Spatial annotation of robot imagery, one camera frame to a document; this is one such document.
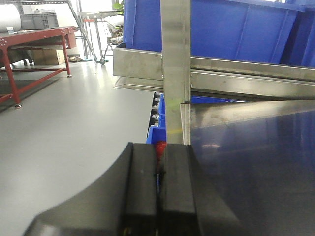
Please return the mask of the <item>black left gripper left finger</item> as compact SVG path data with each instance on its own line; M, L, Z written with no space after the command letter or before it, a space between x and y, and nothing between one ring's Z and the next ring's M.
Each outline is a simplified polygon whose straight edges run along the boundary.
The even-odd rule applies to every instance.
M154 236L157 232L156 151L128 143L90 186L39 214L26 236Z

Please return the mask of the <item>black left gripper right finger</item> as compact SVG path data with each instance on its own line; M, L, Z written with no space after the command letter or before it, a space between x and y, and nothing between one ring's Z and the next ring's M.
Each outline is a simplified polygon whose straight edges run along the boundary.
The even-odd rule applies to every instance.
M243 225L197 162L192 146L167 144L160 165L162 236L241 236Z

